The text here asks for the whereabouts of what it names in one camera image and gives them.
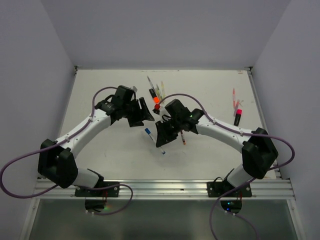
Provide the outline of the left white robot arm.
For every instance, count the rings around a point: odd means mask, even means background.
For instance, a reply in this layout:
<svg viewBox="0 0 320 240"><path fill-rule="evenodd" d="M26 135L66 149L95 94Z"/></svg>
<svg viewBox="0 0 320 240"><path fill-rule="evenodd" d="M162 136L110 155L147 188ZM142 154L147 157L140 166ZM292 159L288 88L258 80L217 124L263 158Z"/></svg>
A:
<svg viewBox="0 0 320 240"><path fill-rule="evenodd" d="M92 196L104 190L104 178L90 169L77 167L76 157L100 132L116 121L127 119L129 127L141 127L144 121L154 121L145 99L137 98L133 88L123 85L115 93L99 102L92 102L92 109L80 124L56 140L46 139L40 146L38 173L59 187L81 187Z"/></svg>

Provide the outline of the blue cap white marker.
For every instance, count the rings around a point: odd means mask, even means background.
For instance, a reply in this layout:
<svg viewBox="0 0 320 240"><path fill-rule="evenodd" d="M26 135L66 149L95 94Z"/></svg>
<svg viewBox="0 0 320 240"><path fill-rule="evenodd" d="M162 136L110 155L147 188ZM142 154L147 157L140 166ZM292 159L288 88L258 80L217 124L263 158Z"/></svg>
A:
<svg viewBox="0 0 320 240"><path fill-rule="evenodd" d="M145 128L144 131L150 137L150 139L154 142L154 144L157 145L157 140L154 137L154 135L152 134L152 132L148 128ZM162 155L166 154L166 151L161 146L156 146L156 148L160 150Z"/></svg>

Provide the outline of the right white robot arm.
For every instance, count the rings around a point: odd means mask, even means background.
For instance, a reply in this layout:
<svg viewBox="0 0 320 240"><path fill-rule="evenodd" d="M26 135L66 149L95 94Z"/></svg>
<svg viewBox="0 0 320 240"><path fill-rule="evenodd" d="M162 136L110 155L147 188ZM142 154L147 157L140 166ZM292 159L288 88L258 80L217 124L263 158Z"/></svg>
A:
<svg viewBox="0 0 320 240"><path fill-rule="evenodd" d="M178 133L185 131L218 140L241 154L242 163L224 178L222 189L227 196L235 196L241 185L251 179L263 179L279 155L263 128L249 130L209 119L203 110L190 111L178 99L165 107L156 104L153 112L161 117L155 124L158 148L176 140Z"/></svg>

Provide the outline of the black orange highlighter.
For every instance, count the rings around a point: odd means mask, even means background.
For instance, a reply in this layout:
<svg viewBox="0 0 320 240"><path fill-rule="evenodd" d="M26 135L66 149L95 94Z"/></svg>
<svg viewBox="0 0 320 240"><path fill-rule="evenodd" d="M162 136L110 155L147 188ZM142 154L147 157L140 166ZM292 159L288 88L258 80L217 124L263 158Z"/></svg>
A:
<svg viewBox="0 0 320 240"><path fill-rule="evenodd" d="M148 91L149 91L149 93L150 93L150 95L151 95L154 103L155 103L155 104L158 104L158 103L160 102L160 99L158 98L155 90L154 90L153 88L150 88Z"/></svg>

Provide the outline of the red ink pen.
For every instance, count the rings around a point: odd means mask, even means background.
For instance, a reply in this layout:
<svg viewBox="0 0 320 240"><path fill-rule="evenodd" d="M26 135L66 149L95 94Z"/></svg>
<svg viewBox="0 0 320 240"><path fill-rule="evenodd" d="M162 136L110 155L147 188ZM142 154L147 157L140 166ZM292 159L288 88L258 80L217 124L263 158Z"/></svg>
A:
<svg viewBox="0 0 320 240"><path fill-rule="evenodd" d="M180 131L180 136L181 136L181 140L182 140L183 145L186 145L187 143L186 143L185 136L184 136L184 133L182 130Z"/></svg>

